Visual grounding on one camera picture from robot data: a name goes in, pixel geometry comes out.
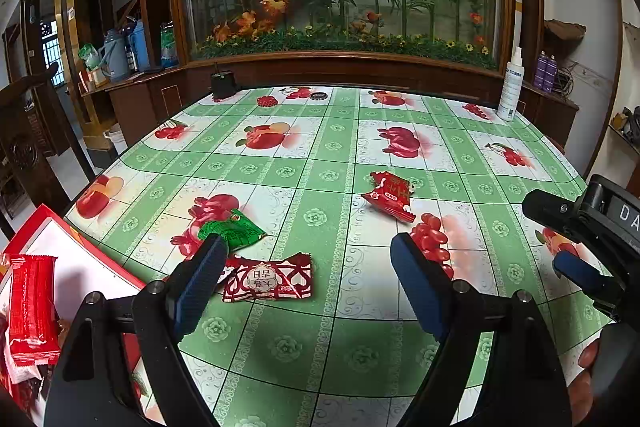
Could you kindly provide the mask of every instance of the bolt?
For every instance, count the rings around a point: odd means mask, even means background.
[[[100,292],[91,292],[84,298],[84,302],[87,304],[95,304],[102,298],[102,294]]]
[[[463,281],[462,279],[457,279],[453,281],[453,291],[456,293],[466,293],[471,289],[471,286],[467,281]]]
[[[146,286],[146,290],[155,295],[157,293],[160,293],[162,290],[164,290],[164,282],[163,281],[151,281],[147,286]]]
[[[526,290],[518,290],[516,292],[516,297],[519,301],[524,303],[531,302],[531,299],[533,299],[533,296]]]

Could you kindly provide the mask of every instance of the green package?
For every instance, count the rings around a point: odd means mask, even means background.
[[[210,233],[221,235],[229,251],[248,247],[260,241],[267,233],[252,223],[240,210],[232,210],[226,221],[209,221],[200,227],[198,239],[206,239]]]

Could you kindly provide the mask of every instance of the wooden chair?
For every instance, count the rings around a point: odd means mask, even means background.
[[[47,86],[47,96],[54,108],[58,124],[62,127],[87,180],[93,180],[94,168],[84,155],[51,84],[51,79],[57,70],[58,64],[54,62],[45,73],[25,76],[0,90],[0,146],[9,160],[15,178],[22,184],[33,204],[39,206],[44,203],[55,213],[62,215],[71,201],[44,154],[36,146],[33,131],[25,113],[23,97],[24,93],[30,89]],[[14,237],[14,230],[1,212],[0,229],[8,239]]]

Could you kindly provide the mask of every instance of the human hand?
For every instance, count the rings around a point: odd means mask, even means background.
[[[571,404],[572,425],[574,426],[584,420],[593,406],[590,369],[596,360],[599,349],[600,339],[596,339],[582,350],[580,357],[578,357],[578,365],[584,371],[575,377],[567,388]]]

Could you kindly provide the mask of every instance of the spray bottle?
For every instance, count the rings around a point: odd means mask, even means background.
[[[522,79],[524,78],[524,68],[522,67],[522,49],[516,47],[516,51],[507,62],[507,74],[502,84],[502,95],[498,106],[498,117],[505,121],[512,121],[516,114],[520,89],[522,89]]]

